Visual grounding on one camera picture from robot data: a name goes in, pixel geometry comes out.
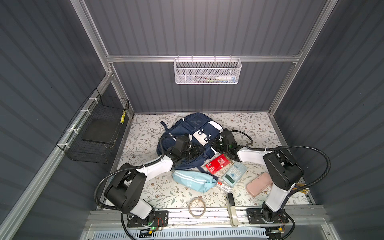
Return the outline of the navy blue student backpack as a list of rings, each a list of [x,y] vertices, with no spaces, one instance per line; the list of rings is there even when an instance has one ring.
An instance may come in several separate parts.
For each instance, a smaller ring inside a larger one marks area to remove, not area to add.
[[[212,147],[215,140],[220,138],[223,127],[205,114],[194,113],[178,120],[172,127],[161,121],[165,132],[162,134],[158,145],[157,154],[164,153],[174,158],[174,170],[198,169],[200,172],[206,171],[202,168],[204,163],[214,157],[217,153]],[[180,162],[180,151],[186,149],[188,145],[200,145],[205,148],[205,152],[199,161],[190,164]]]

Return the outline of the light blue pencil pouch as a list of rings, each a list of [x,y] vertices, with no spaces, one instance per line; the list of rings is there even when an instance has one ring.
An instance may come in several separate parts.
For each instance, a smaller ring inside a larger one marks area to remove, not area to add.
[[[218,183],[218,181],[209,174],[182,170],[174,171],[173,180],[200,193],[206,193]]]

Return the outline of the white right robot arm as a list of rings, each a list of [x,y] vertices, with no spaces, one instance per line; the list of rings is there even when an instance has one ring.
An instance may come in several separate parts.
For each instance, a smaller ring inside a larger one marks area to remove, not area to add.
[[[212,147],[236,162],[261,164],[267,168],[272,187],[262,204],[261,215],[265,223],[271,224],[284,214],[288,195],[302,178],[304,171],[287,148],[279,146],[271,150],[256,149],[251,147],[253,140],[245,146],[238,145],[234,132],[224,129],[213,140]]]

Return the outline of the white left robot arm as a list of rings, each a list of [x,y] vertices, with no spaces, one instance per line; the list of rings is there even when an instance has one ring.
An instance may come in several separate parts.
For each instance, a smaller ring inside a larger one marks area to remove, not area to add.
[[[195,161],[205,152],[203,146],[193,143],[192,138],[187,135],[162,137],[159,140],[159,147],[160,156],[155,160],[141,166],[124,164],[101,180],[95,189],[94,197],[97,197],[99,187],[111,179],[104,196],[112,205],[96,200],[98,206],[118,210],[123,215],[138,217],[142,225],[150,226],[155,219],[155,209],[141,198],[146,182],[182,164]]]

